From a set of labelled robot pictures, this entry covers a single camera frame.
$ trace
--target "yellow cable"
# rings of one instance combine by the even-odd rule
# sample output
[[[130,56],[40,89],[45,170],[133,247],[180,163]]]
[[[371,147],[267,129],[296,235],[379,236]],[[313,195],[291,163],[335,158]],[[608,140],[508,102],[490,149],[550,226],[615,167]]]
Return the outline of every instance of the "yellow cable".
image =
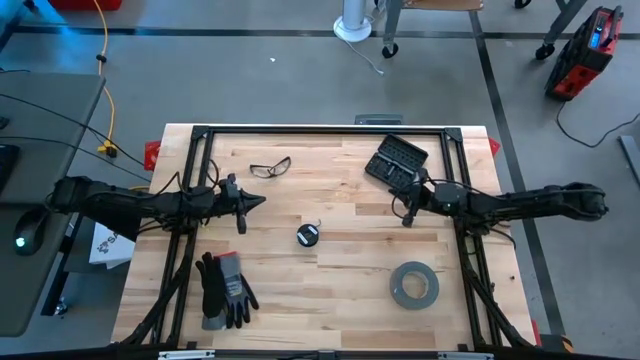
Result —
[[[105,56],[107,54],[107,46],[109,45],[109,30],[107,28],[107,21],[104,19],[104,14],[102,13],[102,8],[100,8],[100,4],[98,4],[98,0],[93,0],[93,3],[96,5],[96,9],[98,9],[98,14],[100,14],[100,20],[102,20],[102,28],[104,30],[104,43],[102,44],[102,52],[100,55]],[[102,76],[102,61],[98,60],[98,75]],[[107,99],[109,99],[109,105],[111,106],[111,122],[109,123],[109,132],[107,133],[107,141],[105,141],[105,146],[113,145],[111,144],[111,137],[113,136],[113,127],[116,122],[116,105],[113,102],[113,98],[111,97],[111,93],[107,86],[104,86],[104,93],[107,95]]]

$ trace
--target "yellow extension cord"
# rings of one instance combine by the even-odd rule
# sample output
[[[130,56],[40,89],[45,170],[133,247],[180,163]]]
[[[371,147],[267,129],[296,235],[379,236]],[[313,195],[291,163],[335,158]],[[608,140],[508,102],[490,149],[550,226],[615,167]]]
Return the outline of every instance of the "yellow extension cord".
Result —
[[[107,45],[109,44],[109,30],[107,29],[107,21],[104,19],[104,14],[102,13],[102,9],[100,8],[100,4],[98,4],[98,0],[93,0],[93,3],[96,5],[96,9],[98,9],[98,14],[100,14],[100,19],[102,20],[102,28],[104,29],[104,44],[102,45],[102,52],[100,55],[103,57],[107,54]],[[98,60],[98,75],[102,76],[102,61]],[[109,149],[112,149],[115,153],[117,147],[111,142],[111,137],[113,136],[113,127],[116,122],[116,105],[113,103],[113,98],[111,97],[111,93],[107,86],[104,86],[104,93],[107,95],[107,99],[109,99],[109,105],[111,106],[111,122],[109,123],[109,132],[107,133],[107,139],[104,143],[98,147],[99,153],[107,153]]]

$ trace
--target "black and gray glove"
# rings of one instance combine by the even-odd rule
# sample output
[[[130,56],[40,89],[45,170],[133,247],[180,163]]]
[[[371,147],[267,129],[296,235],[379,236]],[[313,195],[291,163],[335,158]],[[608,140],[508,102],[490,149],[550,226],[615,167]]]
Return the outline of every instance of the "black and gray glove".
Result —
[[[202,289],[204,296],[202,297],[202,312],[205,319],[208,320],[208,327],[223,328],[227,317],[228,304],[226,298],[226,288],[222,268],[220,267],[220,258],[212,257],[210,252],[202,255],[202,261],[196,261],[196,267],[200,271],[202,277]]]
[[[220,266],[224,275],[224,282],[227,287],[226,297],[229,306],[227,313],[227,328],[231,328],[235,323],[236,327],[242,327],[242,321],[251,322],[249,314],[249,304],[254,310],[258,310],[258,300],[256,300],[247,280],[240,272],[240,258],[236,252],[222,255]]]

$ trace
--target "concrete floor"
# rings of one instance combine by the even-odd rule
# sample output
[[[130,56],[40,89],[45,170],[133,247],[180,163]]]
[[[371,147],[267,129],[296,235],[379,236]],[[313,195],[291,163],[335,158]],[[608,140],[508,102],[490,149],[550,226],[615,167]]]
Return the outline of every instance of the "concrete floor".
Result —
[[[634,0],[605,1],[625,11],[623,32],[640,32]],[[99,28],[94,13],[55,13],[41,4],[23,24],[63,24]],[[597,6],[589,2],[567,32],[573,32]],[[192,29],[328,30],[341,2],[311,0],[129,0],[107,14],[111,27]],[[534,1],[515,10],[510,0],[486,1],[479,13],[484,31],[545,32],[558,9]],[[375,24],[380,29],[382,22]],[[464,12],[404,11],[399,30],[470,32]],[[95,73],[102,36],[14,34],[0,53],[5,69]],[[117,105],[114,139],[142,157],[142,143],[160,139],[168,122],[351,124],[361,113],[400,113],[408,124],[484,125],[502,141],[474,39],[398,38],[400,52],[380,55],[381,39],[356,48],[382,68],[374,73],[349,47],[332,37],[111,36],[107,85]],[[590,182],[607,193],[611,212],[595,223],[563,218],[536,221],[553,287],[568,336],[578,352],[636,358],[640,354],[640,251],[634,205],[638,184],[616,141],[621,134],[640,139],[640,122],[611,134],[597,149],[565,138],[554,123],[560,104],[543,97],[554,57],[532,61],[541,40],[487,40],[489,58],[525,185],[538,188],[572,181]],[[640,107],[637,59],[640,42],[622,41],[607,70],[561,115],[568,131],[589,142],[608,128],[630,120]],[[109,108],[101,99],[91,125],[106,131]],[[82,146],[97,141],[86,136]],[[144,174],[124,157],[117,164]],[[513,190],[505,154],[496,157],[503,190]],[[78,154],[72,174],[120,186],[135,178]],[[531,254],[519,224],[513,232],[532,317],[548,330]],[[124,278],[95,275],[70,281],[65,293],[76,305],[65,316],[34,316],[27,333],[0,339],[0,353],[53,350],[107,344]],[[74,343],[69,339],[76,338]]]

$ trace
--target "roll of tape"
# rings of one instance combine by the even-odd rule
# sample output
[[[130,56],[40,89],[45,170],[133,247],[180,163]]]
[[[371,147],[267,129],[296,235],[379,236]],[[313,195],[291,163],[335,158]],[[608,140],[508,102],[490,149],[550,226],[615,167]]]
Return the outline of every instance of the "roll of tape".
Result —
[[[424,277],[427,293],[419,299],[409,296],[402,287],[402,279],[409,273],[417,273]],[[393,299],[398,305],[407,310],[421,310],[433,305],[440,292],[440,285],[436,273],[427,265],[417,261],[410,261],[400,265],[400,267],[391,274],[389,284]]]

